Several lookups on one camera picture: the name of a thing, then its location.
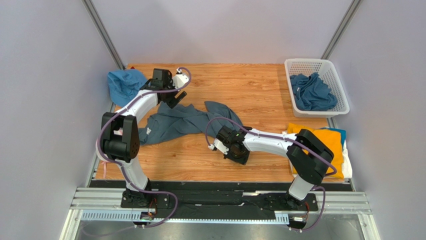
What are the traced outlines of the white plastic basket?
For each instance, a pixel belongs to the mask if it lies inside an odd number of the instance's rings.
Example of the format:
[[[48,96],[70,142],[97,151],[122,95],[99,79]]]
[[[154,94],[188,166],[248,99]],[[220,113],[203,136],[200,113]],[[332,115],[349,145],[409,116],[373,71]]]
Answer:
[[[318,58],[289,58],[284,62],[288,90],[290,93],[293,114],[297,118],[332,118],[345,115],[350,111],[349,103],[334,64],[326,59]],[[337,99],[334,108],[327,111],[305,111],[296,105],[290,76],[318,73],[318,76],[330,88],[330,93]]]

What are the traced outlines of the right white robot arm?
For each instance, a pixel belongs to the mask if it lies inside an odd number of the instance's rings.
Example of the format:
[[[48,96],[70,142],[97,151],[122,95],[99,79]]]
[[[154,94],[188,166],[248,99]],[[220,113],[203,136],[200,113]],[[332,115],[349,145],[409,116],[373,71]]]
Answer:
[[[292,210],[304,204],[308,193],[322,183],[328,170],[337,172],[332,166],[332,150],[307,129],[283,134],[250,127],[233,130],[224,126],[208,147],[242,165],[247,163],[251,152],[265,152],[289,159],[297,176],[286,192],[283,203]]]

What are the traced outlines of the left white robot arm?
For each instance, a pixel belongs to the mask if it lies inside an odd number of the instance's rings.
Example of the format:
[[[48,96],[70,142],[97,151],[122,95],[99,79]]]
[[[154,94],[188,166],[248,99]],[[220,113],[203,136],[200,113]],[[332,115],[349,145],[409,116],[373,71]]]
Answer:
[[[176,74],[155,68],[152,78],[139,88],[129,103],[102,116],[96,154],[100,160],[116,164],[124,176],[123,208],[146,208],[154,201],[155,192],[138,159],[139,121],[161,102],[174,108],[187,95],[183,89],[191,80],[192,74],[186,67],[177,68]]]

